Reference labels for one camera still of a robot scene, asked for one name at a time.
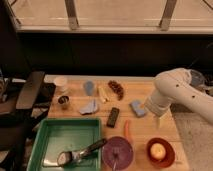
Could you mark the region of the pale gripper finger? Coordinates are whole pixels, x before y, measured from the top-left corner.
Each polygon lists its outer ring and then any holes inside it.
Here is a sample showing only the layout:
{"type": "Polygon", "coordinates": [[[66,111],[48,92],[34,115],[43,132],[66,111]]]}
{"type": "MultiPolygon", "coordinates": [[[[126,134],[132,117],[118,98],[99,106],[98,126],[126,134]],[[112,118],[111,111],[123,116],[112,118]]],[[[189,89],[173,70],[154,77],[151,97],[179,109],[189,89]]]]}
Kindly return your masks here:
{"type": "Polygon", "coordinates": [[[156,129],[159,129],[161,127],[161,120],[162,117],[156,116],[156,129]]]}

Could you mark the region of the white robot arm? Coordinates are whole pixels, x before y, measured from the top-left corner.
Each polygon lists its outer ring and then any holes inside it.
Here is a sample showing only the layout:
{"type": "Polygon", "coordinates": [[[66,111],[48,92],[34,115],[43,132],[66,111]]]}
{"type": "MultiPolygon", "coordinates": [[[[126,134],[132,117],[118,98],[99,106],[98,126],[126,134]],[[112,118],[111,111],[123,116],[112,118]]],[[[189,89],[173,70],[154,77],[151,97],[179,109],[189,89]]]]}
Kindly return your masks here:
{"type": "Polygon", "coordinates": [[[213,97],[198,90],[204,83],[203,74],[194,69],[161,72],[154,78],[154,90],[147,97],[145,108],[161,118],[172,103],[178,102],[213,125],[213,97]]]}

